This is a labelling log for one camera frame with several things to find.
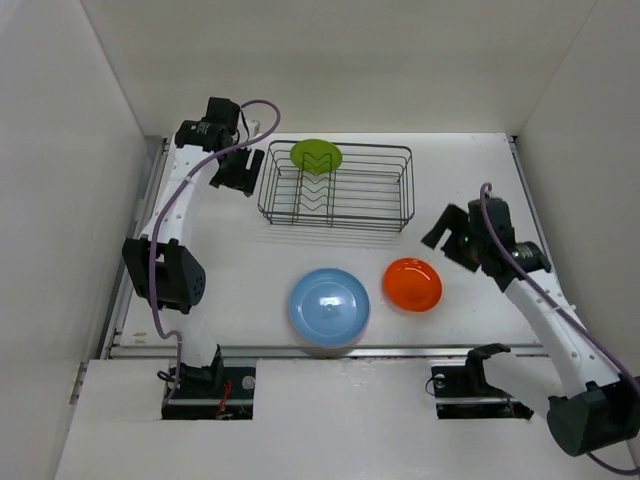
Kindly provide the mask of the orange plate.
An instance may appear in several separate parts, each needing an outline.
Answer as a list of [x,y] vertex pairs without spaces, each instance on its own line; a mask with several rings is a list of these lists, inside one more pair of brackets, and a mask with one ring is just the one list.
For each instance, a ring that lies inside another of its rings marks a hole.
[[396,307],[415,313],[433,309],[443,295],[443,283],[437,271],[413,257],[391,262],[384,272],[382,286]]

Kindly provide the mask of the pink plate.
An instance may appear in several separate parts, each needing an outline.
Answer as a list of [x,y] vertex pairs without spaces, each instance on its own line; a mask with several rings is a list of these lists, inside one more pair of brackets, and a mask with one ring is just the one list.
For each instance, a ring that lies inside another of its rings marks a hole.
[[354,337],[353,341],[351,342],[351,345],[356,345],[359,342],[362,341],[362,339],[364,338],[364,336],[366,335],[366,333],[368,332],[368,329],[371,325],[370,319],[369,321],[362,326],[362,328],[360,329],[360,331],[358,332],[358,335],[356,337]]

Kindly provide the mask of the green plate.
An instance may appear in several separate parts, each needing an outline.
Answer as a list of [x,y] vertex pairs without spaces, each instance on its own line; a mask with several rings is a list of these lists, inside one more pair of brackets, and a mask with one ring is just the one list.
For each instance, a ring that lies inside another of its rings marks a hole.
[[299,170],[319,175],[337,170],[342,164],[343,154],[329,141],[305,139],[292,146],[290,159]]

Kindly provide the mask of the wire dish rack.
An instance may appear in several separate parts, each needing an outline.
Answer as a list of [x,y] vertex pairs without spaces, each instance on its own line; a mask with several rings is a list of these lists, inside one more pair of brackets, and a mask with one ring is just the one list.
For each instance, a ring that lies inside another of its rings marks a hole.
[[414,218],[410,148],[329,141],[342,164],[314,175],[292,163],[296,142],[275,140],[266,153],[258,211],[270,224],[400,232]]

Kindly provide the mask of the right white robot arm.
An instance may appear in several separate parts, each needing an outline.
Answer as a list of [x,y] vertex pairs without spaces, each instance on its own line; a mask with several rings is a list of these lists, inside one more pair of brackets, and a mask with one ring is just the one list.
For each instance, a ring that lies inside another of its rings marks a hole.
[[467,395],[515,398],[546,421],[556,444],[572,457],[638,435],[637,378],[585,330],[542,250],[516,240],[504,200],[484,197],[467,209],[448,205],[422,242],[491,278],[555,368],[552,375],[539,372],[500,343],[476,347],[456,376]]

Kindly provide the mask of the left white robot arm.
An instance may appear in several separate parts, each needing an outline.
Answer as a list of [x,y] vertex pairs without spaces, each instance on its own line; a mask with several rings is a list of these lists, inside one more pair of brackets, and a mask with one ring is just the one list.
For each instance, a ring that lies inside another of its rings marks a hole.
[[201,396],[217,394],[224,373],[219,345],[203,322],[189,319],[204,297],[206,272],[190,250],[192,232],[209,187],[253,195],[264,153],[259,125],[241,105],[209,99],[199,120],[185,120],[169,149],[170,171],[151,218],[135,238],[125,240],[122,256],[136,294],[151,309],[163,339],[174,339],[176,367],[166,381],[188,384]]

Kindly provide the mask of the blue plate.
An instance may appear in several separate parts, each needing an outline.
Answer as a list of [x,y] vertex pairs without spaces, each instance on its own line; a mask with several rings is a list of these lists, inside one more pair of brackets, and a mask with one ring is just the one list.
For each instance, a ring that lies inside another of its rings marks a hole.
[[337,268],[321,268],[295,284],[288,313],[292,327],[305,341],[338,349],[361,338],[369,323],[371,302],[354,275]]

